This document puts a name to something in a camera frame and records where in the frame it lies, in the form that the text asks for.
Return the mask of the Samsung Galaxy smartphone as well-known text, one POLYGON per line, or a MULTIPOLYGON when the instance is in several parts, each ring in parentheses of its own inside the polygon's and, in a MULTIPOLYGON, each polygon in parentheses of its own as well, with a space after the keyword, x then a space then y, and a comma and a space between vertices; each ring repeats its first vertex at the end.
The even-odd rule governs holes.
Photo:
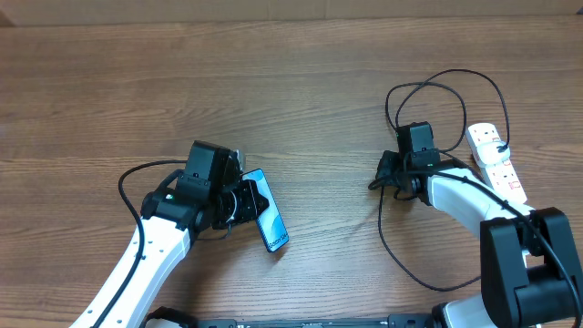
POLYGON ((259 194, 267 200, 267 209, 256 220, 267 252, 276 252, 289 241, 289 234, 271 193, 271 188, 262 169, 255 169, 242 175, 243 180, 253 180, 259 194))

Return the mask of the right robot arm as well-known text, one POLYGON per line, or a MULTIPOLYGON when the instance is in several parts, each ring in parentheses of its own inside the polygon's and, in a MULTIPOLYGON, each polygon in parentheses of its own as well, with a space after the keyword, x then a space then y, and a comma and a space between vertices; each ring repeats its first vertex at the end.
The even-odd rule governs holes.
POLYGON ((504 198, 453 160, 442 160, 429 123, 395 128, 369 187, 394 187, 443 211, 479 239, 480 292, 429 314, 393 315, 393 327, 535 327, 582 324, 582 267, 568 217, 504 198))

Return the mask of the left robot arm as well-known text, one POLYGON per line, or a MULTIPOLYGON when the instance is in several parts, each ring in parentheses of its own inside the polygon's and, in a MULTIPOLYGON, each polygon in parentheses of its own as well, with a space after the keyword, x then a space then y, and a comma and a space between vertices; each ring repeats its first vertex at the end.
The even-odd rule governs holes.
POLYGON ((132 209, 137 228, 120 261, 75 327, 198 327, 185 313, 149 308, 164 281, 207 228, 256 222, 267 251, 289 240, 262 170, 245 172, 238 150, 196 141, 176 169, 132 209))

